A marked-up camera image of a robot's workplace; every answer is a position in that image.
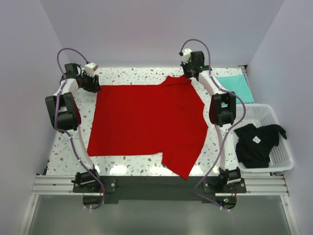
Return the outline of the red t shirt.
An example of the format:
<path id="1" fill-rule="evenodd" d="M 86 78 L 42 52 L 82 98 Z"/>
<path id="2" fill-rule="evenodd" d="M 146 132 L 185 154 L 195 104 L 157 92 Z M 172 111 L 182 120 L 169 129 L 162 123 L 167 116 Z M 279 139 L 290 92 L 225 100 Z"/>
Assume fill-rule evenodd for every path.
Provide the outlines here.
<path id="1" fill-rule="evenodd" d="M 187 179 L 207 135 L 204 103 L 185 76 L 158 85 L 103 85 L 88 143 L 90 156 L 162 154 Z"/>

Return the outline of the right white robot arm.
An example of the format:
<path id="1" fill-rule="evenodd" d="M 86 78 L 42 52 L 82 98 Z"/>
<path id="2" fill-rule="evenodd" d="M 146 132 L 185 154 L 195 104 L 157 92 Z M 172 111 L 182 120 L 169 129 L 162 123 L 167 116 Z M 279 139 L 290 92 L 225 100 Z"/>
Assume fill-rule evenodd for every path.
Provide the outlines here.
<path id="1" fill-rule="evenodd" d="M 179 55 L 182 56 L 181 66 L 186 78 L 195 78 L 211 96 L 209 120 L 215 126 L 220 145 L 219 175 L 212 187 L 216 191 L 230 192 L 241 181 L 239 162 L 231 136 L 231 128 L 236 119 L 236 96 L 210 74 L 211 69 L 204 64 L 202 51 L 187 48 L 179 52 Z"/>

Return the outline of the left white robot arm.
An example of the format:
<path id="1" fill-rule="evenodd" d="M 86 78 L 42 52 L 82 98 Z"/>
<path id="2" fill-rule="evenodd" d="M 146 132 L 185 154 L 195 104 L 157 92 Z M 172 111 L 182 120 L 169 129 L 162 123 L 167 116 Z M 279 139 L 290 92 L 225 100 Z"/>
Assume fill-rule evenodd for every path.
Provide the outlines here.
<path id="1" fill-rule="evenodd" d="M 58 91 L 45 98 L 52 127 L 69 138 L 69 150 L 76 164 L 72 183 L 83 192 L 99 191 L 101 180 L 83 142 L 80 128 L 82 119 L 74 96 L 79 89 L 94 94 L 101 91 L 99 76 L 94 73 L 96 69 L 94 63 L 88 63 L 84 68 L 76 63 L 66 64 Z"/>

